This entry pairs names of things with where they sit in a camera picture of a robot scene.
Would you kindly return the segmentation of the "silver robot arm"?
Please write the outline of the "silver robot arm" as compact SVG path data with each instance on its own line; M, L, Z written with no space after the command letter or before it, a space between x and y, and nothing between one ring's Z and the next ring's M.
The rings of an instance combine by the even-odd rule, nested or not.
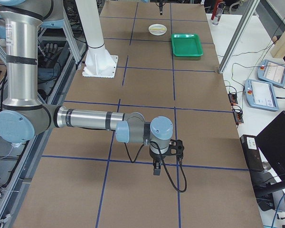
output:
M117 141L150 147L153 173L165 167L172 148L173 125L159 116L146 122L140 113L68 109L38 100L38 29L42 24L63 21L61 0L0 0L6 24L8 96L0 112L0 136L22 143L48 129L80 127L114 131Z

